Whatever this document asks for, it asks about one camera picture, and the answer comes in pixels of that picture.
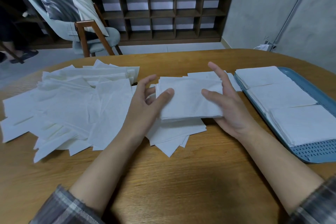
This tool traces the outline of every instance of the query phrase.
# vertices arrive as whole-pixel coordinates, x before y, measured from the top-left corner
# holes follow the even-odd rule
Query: tile floor
[[[218,43],[196,43],[196,44],[156,44],[156,45],[129,45],[120,46],[124,55],[145,54],[161,52],[187,52],[187,51],[206,51],[224,49],[223,45]],[[97,52],[96,56],[105,56],[106,51]],[[0,88],[18,80],[28,74],[43,69],[46,66],[56,65],[68,60],[83,58],[82,55],[76,55],[72,49],[49,49],[40,50],[35,57],[25,60],[24,64],[11,64],[8,60],[0,63]]]

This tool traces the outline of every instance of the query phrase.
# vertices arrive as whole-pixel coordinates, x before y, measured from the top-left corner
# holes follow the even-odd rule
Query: plaid shirt
[[[62,186],[48,198],[30,224],[103,224],[84,203]],[[336,223],[336,175],[322,184],[291,214],[288,223]]]

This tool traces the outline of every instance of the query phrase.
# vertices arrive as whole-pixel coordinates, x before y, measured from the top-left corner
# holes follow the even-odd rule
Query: table top
[[[271,52],[228,49],[98,57],[118,66],[140,66],[139,79],[150,74],[183,76],[209,71],[208,61],[227,72],[236,69],[283,66],[304,76],[336,99],[336,75],[308,62]],[[96,58],[64,62],[93,65]],[[20,79],[0,92],[0,100],[36,87],[42,71]],[[246,96],[239,92],[252,116],[270,132]],[[3,105],[0,119],[4,119]],[[132,158],[111,206],[120,223],[278,223],[286,218],[271,187],[243,147],[211,119],[207,131],[190,136],[168,158],[144,140]],[[69,188],[98,156],[91,148],[72,157],[54,151],[34,164],[37,137],[27,133],[0,144],[0,216],[3,223],[27,223],[58,184]],[[336,163],[309,165],[323,178],[334,174]]]

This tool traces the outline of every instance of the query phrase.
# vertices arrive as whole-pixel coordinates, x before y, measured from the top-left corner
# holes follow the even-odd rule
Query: plastic tray
[[[302,90],[307,92],[312,98],[317,101],[317,104],[323,106],[327,109],[332,115],[336,117],[336,101],[327,96],[323,91],[317,88],[314,84],[307,81],[305,78],[300,76],[298,73],[287,67],[278,67],[278,69],[291,78]],[[259,106],[251,98],[246,88],[240,82],[240,80],[234,75],[237,83],[248,97],[250,102],[257,109],[259,114],[262,116],[267,125],[274,132],[276,137],[282,142],[282,144],[296,155],[300,160],[305,163],[324,163],[324,162],[335,162],[336,161],[336,139],[309,143],[290,147],[280,136],[278,131],[271,125],[271,123],[266,118],[266,115],[261,111]]]

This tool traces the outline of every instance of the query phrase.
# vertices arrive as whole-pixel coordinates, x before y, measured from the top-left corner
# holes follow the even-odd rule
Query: chair backrest
[[[78,33],[76,31],[74,22],[65,22],[59,20],[52,20],[48,17],[44,5],[41,0],[28,0],[36,11],[44,18],[46,23],[55,31],[55,33],[62,39],[79,42]]]

